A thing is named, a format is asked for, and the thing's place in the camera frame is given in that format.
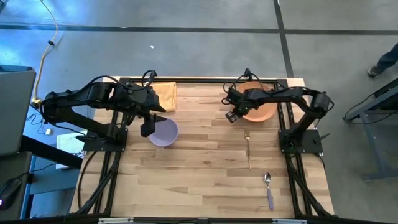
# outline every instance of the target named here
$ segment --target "person's foot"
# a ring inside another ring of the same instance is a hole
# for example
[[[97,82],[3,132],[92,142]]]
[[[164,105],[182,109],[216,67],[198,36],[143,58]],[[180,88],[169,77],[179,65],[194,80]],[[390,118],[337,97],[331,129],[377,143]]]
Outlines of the person's foot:
[[[371,68],[369,68],[369,70],[368,70],[368,75],[371,77],[371,78],[376,78],[376,77],[378,77],[381,73],[383,73],[384,72],[384,70],[383,69],[381,69],[381,68],[379,68],[379,67],[377,67],[377,66],[373,66],[373,67],[371,67]]]

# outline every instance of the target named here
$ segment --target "yellow towel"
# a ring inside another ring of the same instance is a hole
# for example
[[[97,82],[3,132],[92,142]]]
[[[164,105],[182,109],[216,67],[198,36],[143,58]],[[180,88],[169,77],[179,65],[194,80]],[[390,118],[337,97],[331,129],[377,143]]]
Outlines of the yellow towel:
[[[175,82],[165,82],[152,83],[151,86],[159,96],[160,105],[166,110],[166,112],[175,111],[177,101],[177,84]]]

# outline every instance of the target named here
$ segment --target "orange plate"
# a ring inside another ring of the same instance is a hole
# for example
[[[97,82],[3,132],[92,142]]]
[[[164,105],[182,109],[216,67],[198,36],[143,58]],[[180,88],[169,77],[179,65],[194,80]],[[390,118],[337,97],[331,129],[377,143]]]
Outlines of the orange plate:
[[[271,90],[267,85],[261,83],[264,90]],[[237,90],[243,93],[245,90],[252,88],[261,88],[257,81],[245,82],[237,87]],[[258,110],[251,109],[249,113],[243,116],[244,119],[252,122],[262,122],[272,117],[277,109],[277,103],[265,103],[259,107]]]

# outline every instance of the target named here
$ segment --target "purple bowl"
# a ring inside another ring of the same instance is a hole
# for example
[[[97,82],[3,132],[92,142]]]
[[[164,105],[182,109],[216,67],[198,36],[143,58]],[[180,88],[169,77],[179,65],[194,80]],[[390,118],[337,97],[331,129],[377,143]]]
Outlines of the purple bowl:
[[[155,123],[155,132],[149,136],[149,139],[156,146],[169,146],[177,139],[178,127],[172,119]]]

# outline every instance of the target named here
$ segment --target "wooden tabletop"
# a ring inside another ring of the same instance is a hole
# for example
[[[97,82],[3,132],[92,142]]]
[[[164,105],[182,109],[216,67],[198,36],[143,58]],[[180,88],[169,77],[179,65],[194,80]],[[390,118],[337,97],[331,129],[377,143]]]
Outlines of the wooden tabletop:
[[[301,78],[287,81],[289,86],[304,86]],[[263,123],[240,119],[230,124],[225,113],[231,106],[221,104],[225,95],[220,83],[178,83],[177,110],[162,114],[178,124],[178,138],[169,147],[157,147],[141,137],[142,120],[134,120],[119,165],[113,217],[294,217],[285,158],[279,149],[277,113]],[[303,112],[292,106],[298,121]],[[110,123],[111,117],[112,111],[95,112],[95,120],[101,123]],[[251,132],[251,170],[244,129]],[[88,165],[81,185],[83,203],[98,185],[103,157],[104,153],[97,153]],[[302,157],[308,188],[333,213],[321,161],[312,154]],[[273,211],[264,172],[272,176]],[[297,192],[304,211],[301,190]],[[76,198],[75,194],[71,212],[77,210]]]

